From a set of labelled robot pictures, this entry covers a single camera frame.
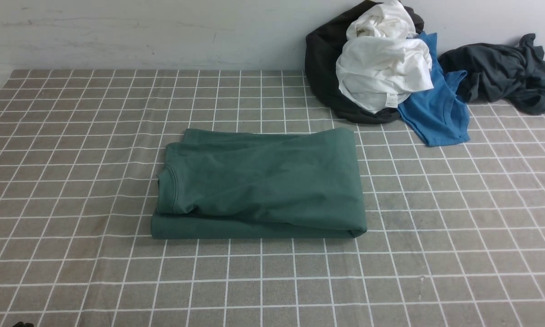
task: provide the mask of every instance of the blue t-shirt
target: blue t-shirt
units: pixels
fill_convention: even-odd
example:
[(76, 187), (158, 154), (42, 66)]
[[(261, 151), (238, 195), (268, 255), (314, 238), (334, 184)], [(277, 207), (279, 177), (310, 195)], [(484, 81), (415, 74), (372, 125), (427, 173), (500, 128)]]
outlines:
[(438, 56), (436, 44), (438, 35), (433, 33), (418, 36), (428, 45), (432, 56), (433, 89), (412, 93), (408, 99), (398, 105), (402, 120), (410, 125), (414, 132), (429, 147), (459, 144), (470, 140), (468, 137), (468, 107), (456, 96), (460, 81), (466, 71), (444, 74)]

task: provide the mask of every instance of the pile of clothes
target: pile of clothes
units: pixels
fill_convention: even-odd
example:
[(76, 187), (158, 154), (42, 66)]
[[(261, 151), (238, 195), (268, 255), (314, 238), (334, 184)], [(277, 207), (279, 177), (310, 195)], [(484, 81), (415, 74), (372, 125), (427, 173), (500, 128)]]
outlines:
[(509, 100), (545, 113), (545, 61), (535, 35), (519, 46), (472, 44), (438, 58), (437, 35), (398, 0), (365, 0), (307, 36), (312, 92), (337, 116), (359, 124), (401, 118), (428, 146), (469, 140), (471, 101)]

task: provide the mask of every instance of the crumpled clothes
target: crumpled clothes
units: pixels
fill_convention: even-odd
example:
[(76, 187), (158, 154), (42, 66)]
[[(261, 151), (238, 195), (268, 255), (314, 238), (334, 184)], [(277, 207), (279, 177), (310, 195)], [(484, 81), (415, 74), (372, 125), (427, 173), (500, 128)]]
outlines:
[(411, 93), (432, 89), (432, 58), (398, 0), (372, 7), (347, 29), (336, 65), (339, 90), (371, 113), (397, 108)]

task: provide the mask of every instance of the dark object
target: dark object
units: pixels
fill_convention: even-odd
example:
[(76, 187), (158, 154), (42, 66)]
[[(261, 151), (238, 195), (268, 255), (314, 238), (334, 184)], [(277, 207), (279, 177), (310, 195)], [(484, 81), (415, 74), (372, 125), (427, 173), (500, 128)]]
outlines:
[(526, 114), (545, 113), (545, 52), (534, 34), (519, 46), (478, 43), (461, 46), (438, 59), (444, 72), (466, 70), (457, 94), (465, 102), (509, 100)]
[[(359, 16), (375, 5), (376, 2), (365, 0), (329, 23), (318, 27), (309, 33), (306, 39), (305, 75), (311, 91), (324, 105), (333, 109), (337, 116), (360, 124), (384, 124), (400, 117), (396, 108), (386, 108), (376, 114), (361, 109), (339, 91), (339, 82), (335, 74), (335, 63), (347, 42), (345, 31)], [(414, 21), (416, 32), (422, 33), (424, 20), (414, 13), (414, 9), (409, 7), (405, 9)]]
[(352, 131), (188, 129), (165, 147), (154, 238), (355, 238), (367, 231)]

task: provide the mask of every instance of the care label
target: care label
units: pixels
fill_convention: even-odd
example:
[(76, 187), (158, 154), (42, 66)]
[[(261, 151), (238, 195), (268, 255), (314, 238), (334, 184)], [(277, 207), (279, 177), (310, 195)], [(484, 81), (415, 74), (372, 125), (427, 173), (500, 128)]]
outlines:
[(397, 108), (397, 94), (387, 93), (387, 98), (385, 100), (386, 108)]

